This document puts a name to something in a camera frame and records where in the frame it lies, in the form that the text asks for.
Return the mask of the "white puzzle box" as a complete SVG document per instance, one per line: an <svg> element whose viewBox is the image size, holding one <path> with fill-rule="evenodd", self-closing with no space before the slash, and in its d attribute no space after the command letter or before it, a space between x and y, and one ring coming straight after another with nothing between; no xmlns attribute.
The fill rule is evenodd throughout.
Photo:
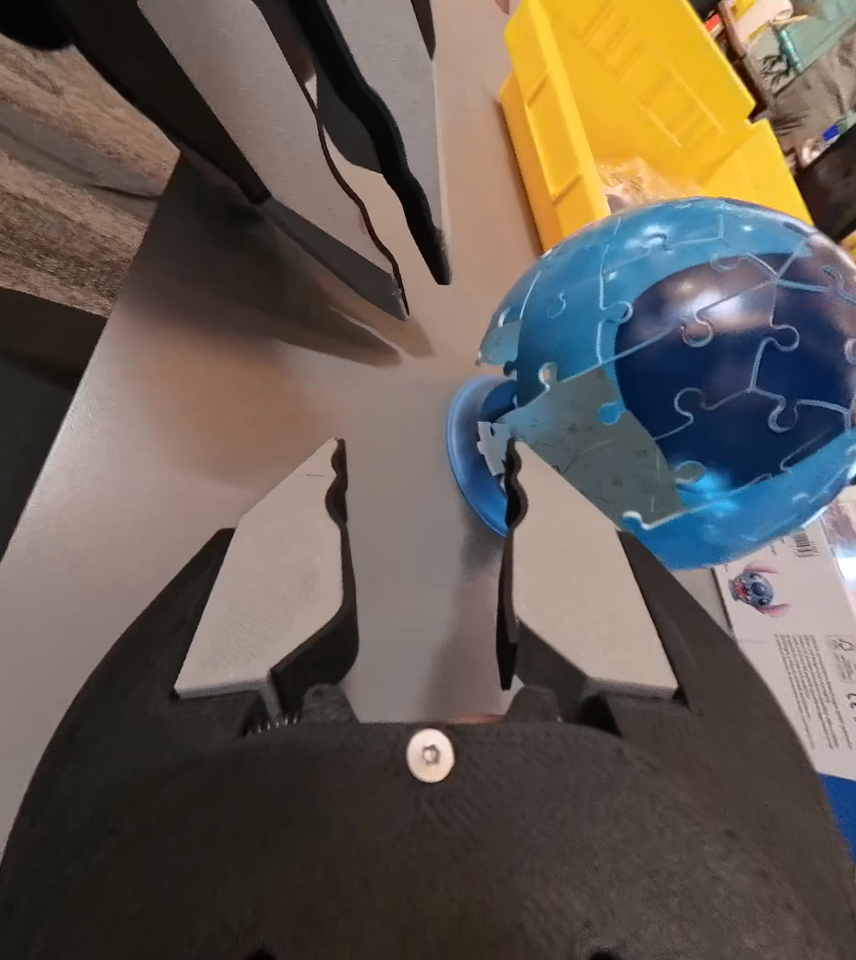
<svg viewBox="0 0 856 960"><path fill-rule="evenodd" d="M856 486L712 572L734 639L821 776L856 864Z"/></svg>

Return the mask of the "clear bag of puzzle pieces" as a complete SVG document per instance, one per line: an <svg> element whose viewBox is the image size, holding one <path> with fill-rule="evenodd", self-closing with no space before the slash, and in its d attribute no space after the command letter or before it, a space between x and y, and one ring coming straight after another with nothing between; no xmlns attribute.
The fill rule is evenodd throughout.
<svg viewBox="0 0 856 960"><path fill-rule="evenodd" d="M638 157L618 163L600 163L597 172L610 214L684 201L702 194L701 187L694 180L662 174Z"/></svg>

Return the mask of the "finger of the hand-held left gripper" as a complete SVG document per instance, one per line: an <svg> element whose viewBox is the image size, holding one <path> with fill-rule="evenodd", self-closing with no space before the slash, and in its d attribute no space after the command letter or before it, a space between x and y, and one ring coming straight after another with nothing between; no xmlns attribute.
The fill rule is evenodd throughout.
<svg viewBox="0 0 856 960"><path fill-rule="evenodd" d="M446 185L437 116L436 37L430 2L278 3L313 82L305 90L320 146L339 188L402 285L347 166L378 175L400 206L434 282L451 283Z"/></svg>
<svg viewBox="0 0 856 960"><path fill-rule="evenodd" d="M407 319L398 262L333 162L312 96L256 3L139 8L266 187L266 215L365 301Z"/></svg>

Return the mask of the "blue round ball stand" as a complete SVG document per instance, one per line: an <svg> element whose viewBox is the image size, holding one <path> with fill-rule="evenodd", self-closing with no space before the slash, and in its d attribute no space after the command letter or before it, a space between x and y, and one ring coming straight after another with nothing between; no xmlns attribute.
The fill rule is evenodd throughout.
<svg viewBox="0 0 856 960"><path fill-rule="evenodd" d="M448 408L445 440L448 463L471 511L500 537L507 534L504 489L505 444L494 438L497 421L515 408L516 382L498 374L464 382Z"/></svg>

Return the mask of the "blue puzzle ball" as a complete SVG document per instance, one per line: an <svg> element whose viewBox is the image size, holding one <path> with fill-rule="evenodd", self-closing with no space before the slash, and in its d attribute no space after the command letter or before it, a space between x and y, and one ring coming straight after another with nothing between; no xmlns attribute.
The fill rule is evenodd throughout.
<svg viewBox="0 0 856 960"><path fill-rule="evenodd" d="M592 222L506 291L478 363L522 442L670 570L817 519L856 477L856 264L814 226L692 197Z"/></svg>

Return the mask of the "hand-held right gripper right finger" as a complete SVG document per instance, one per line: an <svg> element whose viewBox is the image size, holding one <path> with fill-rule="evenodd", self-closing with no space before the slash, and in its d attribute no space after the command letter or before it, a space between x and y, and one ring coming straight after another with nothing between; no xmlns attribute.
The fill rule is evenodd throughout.
<svg viewBox="0 0 856 960"><path fill-rule="evenodd" d="M497 671L556 697L672 697L678 680L619 528L522 442L507 449Z"/></svg>

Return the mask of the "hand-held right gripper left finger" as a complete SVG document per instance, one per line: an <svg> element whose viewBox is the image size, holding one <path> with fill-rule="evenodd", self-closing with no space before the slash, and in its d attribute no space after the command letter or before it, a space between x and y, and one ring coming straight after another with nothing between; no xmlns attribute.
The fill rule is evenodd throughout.
<svg viewBox="0 0 856 960"><path fill-rule="evenodd" d="M181 699L302 700L359 651L346 444L329 438L239 521L174 683Z"/></svg>

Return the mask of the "yellow plastic bin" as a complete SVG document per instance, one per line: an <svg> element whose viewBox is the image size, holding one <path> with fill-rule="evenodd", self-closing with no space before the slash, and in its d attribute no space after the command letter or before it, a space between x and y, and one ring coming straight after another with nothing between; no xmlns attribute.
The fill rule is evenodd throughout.
<svg viewBox="0 0 856 960"><path fill-rule="evenodd" d="M812 224L769 122L686 1L525 1L499 97L543 250L611 214L603 167Z"/></svg>

